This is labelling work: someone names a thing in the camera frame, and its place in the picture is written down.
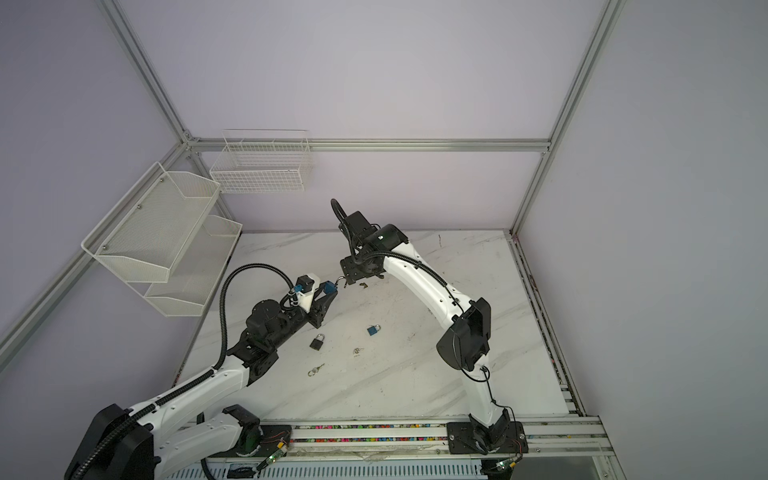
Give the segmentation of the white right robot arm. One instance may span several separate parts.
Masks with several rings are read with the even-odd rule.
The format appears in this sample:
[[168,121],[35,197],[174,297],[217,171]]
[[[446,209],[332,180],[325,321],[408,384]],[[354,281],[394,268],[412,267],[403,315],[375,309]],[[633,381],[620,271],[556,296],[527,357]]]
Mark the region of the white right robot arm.
[[490,454],[507,445],[518,455],[527,452],[525,433],[514,410],[498,403],[491,387],[490,304],[473,300],[443,279],[392,224],[375,226],[366,220],[344,220],[339,229],[350,255],[341,261],[348,283],[388,274],[399,280],[432,313],[443,330],[436,344],[441,359],[463,376],[469,401],[472,452]]

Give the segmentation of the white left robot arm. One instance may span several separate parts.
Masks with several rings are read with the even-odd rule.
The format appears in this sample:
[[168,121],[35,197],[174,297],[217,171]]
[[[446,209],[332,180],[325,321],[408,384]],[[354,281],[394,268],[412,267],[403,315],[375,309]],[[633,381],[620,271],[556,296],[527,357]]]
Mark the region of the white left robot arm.
[[298,302],[258,302],[238,342],[220,366],[150,400],[96,414],[64,476],[67,479],[163,479],[212,454],[261,442],[259,418],[239,404],[193,427],[208,408],[250,386],[278,359],[278,349],[310,324],[320,327],[335,300],[334,282],[303,275],[291,292]]

